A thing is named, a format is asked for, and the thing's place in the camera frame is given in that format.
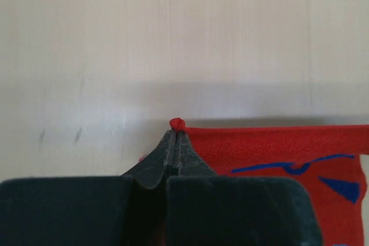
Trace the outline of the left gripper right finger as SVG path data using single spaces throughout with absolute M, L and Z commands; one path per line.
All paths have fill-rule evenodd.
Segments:
M 287 177 L 222 177 L 179 132 L 167 190 L 167 245 L 322 245 L 303 186 Z

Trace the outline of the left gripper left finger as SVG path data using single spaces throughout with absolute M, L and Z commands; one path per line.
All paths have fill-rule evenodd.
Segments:
M 31 177 L 1 183 L 2 245 L 145 245 L 165 219 L 176 132 L 120 176 Z

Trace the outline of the red blue patterned towel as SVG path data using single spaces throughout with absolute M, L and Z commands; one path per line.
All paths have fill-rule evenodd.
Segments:
M 360 156 L 368 126 L 194 128 L 181 118 L 195 152 L 223 176 L 290 177 L 310 194 L 325 245 L 363 245 L 362 200 L 367 191 Z

